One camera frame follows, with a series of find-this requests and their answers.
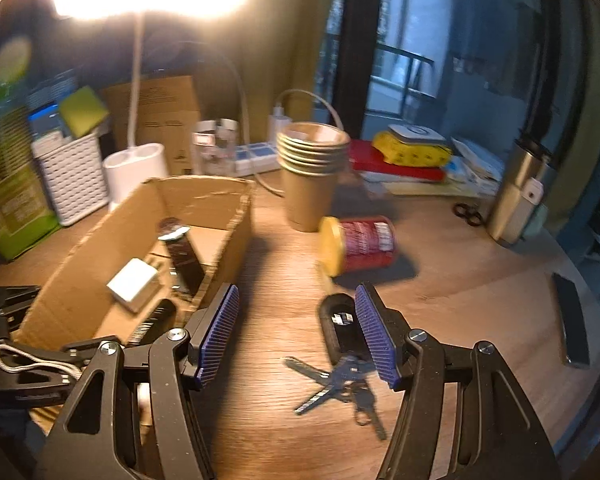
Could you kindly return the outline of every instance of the scissors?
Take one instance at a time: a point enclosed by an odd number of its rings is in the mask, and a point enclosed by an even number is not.
[[[481,225],[484,225],[484,219],[478,212],[477,205],[468,205],[459,202],[454,204],[453,212],[454,215],[464,218],[464,221],[467,222],[471,227],[480,227]]]

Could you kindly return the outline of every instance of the keys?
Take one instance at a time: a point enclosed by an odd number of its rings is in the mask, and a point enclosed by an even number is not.
[[[340,402],[353,400],[356,403],[354,411],[356,424],[359,426],[373,425],[378,438],[386,440],[386,432],[376,413],[376,396],[365,380],[365,376],[375,370],[373,363],[361,361],[354,355],[348,354],[340,359],[331,372],[327,372],[295,357],[286,357],[283,362],[288,368],[322,386],[321,390],[294,410],[296,415],[304,415],[329,399],[337,399]]]
[[[295,370],[296,372],[304,375],[305,377],[308,377],[308,378],[314,380],[316,383],[320,384],[320,386],[324,386],[325,389],[330,384],[331,374],[326,372],[325,370],[320,370],[319,368],[315,368],[315,367],[311,366],[310,364],[307,364],[304,361],[301,361],[300,359],[296,359],[295,357],[285,357],[284,363],[288,368],[291,368],[292,370]],[[325,393],[323,393],[323,392],[324,392],[324,390],[321,390],[320,392],[318,392],[317,394],[312,396],[307,402],[304,402],[300,406],[298,406],[294,411],[298,415],[302,415],[303,413],[307,412],[308,411],[307,408],[304,408],[301,412],[299,412],[299,410],[301,408],[303,408],[307,403],[309,403],[315,396],[318,396],[318,394],[322,393],[321,396],[325,396],[328,394],[327,392],[325,392]],[[338,399],[340,402],[351,402],[351,393],[348,390],[331,392],[330,396],[327,396],[324,400],[326,400],[327,398],[330,398],[331,396],[335,399]]]
[[[313,394],[309,399],[300,404],[294,411],[297,415],[302,415],[316,406],[320,406],[329,399],[338,399],[341,402],[350,402],[351,395],[349,384],[362,380],[366,374],[373,371],[373,363],[361,361],[355,355],[345,355],[331,372],[314,368],[311,365],[302,362],[293,357],[284,359],[287,367],[295,370],[302,375],[314,380],[320,386],[321,390]]]
[[[380,440],[386,440],[386,431],[376,412],[376,396],[366,381],[356,381],[350,385],[353,400],[356,403],[354,418],[359,426],[373,425]]]

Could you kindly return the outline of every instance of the rope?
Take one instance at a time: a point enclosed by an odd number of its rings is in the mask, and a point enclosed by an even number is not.
[[[80,368],[78,368],[75,365],[69,363],[61,363],[59,361],[45,361],[44,359],[38,359],[37,357],[23,350],[14,348],[13,346],[7,344],[0,344],[0,353],[1,352],[11,352],[13,354],[26,357],[27,359],[31,359],[33,361],[30,365],[9,366],[4,363],[4,361],[2,360],[2,356],[0,355],[0,369],[10,374],[19,374],[21,372],[27,372],[29,370],[35,370],[37,368],[53,368],[55,370],[60,371],[64,375],[71,376],[76,381],[79,381],[80,376],[82,375],[82,371],[80,370]]]

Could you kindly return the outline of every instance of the white charger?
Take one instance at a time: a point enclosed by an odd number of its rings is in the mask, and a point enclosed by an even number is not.
[[[158,271],[138,258],[133,258],[107,283],[113,297],[137,314],[158,289]]]
[[[278,142],[278,134],[291,124],[291,117],[285,115],[285,109],[282,106],[275,106],[273,113],[269,116],[269,130],[267,132],[267,139],[276,145]]]

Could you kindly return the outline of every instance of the yellow can lid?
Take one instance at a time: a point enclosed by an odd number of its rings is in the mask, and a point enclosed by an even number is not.
[[[334,278],[342,273],[344,266],[345,243],[340,221],[333,216],[325,216],[318,230],[318,258],[325,272]]]

